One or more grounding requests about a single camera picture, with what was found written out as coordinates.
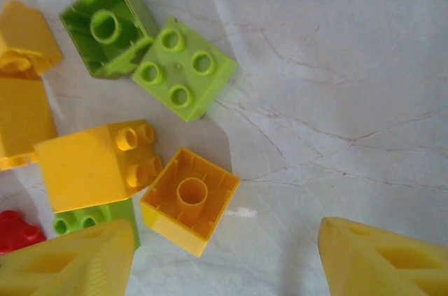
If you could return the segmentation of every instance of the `red block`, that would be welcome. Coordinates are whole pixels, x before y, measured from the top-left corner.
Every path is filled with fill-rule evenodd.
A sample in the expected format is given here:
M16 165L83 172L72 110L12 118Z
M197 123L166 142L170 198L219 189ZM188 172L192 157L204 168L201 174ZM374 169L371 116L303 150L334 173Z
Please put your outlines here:
M28 225L17 211L5 210L0 213L0 255L46 239L39 227Z

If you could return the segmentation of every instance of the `green 2x2 brick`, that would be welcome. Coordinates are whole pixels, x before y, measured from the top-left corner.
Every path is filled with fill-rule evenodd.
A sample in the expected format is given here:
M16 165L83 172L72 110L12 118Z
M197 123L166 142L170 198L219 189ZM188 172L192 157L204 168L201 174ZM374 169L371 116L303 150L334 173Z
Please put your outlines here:
M185 121L192 121L205 114L236 68L236 62L171 17L132 79Z
M63 235L117 219L127 219L131 222L132 228L134 229L135 249L140 247L139 232L135 222L132 199L56 213L53 228L57 234Z
M143 0L77 0L60 17L97 78L133 72L158 33Z

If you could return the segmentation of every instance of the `white marble surface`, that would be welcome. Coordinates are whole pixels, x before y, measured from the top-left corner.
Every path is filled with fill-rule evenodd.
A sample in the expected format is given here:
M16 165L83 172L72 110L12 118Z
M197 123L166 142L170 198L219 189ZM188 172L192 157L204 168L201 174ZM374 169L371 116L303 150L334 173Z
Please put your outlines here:
M45 75L60 134L146 118L164 161L184 145L243 178L201 258L138 217L128 295L329 295L324 216L448 245L448 0L146 0L241 66L189 124L129 78L91 79L58 18L73 0L23 1L65 55ZM0 181L0 208L53 235L39 167Z

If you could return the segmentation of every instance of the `green block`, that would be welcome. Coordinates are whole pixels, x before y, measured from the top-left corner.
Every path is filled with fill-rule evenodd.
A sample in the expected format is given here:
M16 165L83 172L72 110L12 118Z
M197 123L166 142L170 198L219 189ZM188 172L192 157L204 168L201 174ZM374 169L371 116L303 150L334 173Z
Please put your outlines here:
M143 0L77 0L60 17L95 78L133 72L159 32Z
M132 79L185 121L201 118L238 67L176 18L169 18Z
M55 214L53 228L58 235L64 235L75 231L83 230L96 224L105 223L111 220L127 219L134 228L135 249L140 247L139 232L135 222L134 207L132 199L122 200L110 204L87 207Z

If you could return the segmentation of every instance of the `plastic toy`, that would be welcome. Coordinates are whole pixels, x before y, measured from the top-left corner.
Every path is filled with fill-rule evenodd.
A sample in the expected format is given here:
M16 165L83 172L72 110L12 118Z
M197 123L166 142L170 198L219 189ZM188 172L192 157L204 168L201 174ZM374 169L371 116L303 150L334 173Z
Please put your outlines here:
M77 0L60 17L97 78L133 72L159 31L143 0Z
M55 213L119 202L162 171L145 120L113 123L38 143L35 150Z
M40 80L0 77L0 171L36 161L34 144L57 136Z
M0 256L0 295L123 296L134 257L127 220Z
M318 238L332 296L448 295L448 248L341 218Z
M121 202L57 213L53 222L53 228L57 234L64 235L117 219L127 219L130 221L134 230L135 249L140 247L134 207L130 198Z
M42 13L8 1L0 14L0 76L38 78L63 56Z
M37 226L28 225L14 210L0 213L0 255L21 249L47 238Z
M236 62L171 17L132 79L192 121L205 114L236 68Z
M181 148L141 198L143 221L200 256L240 179Z

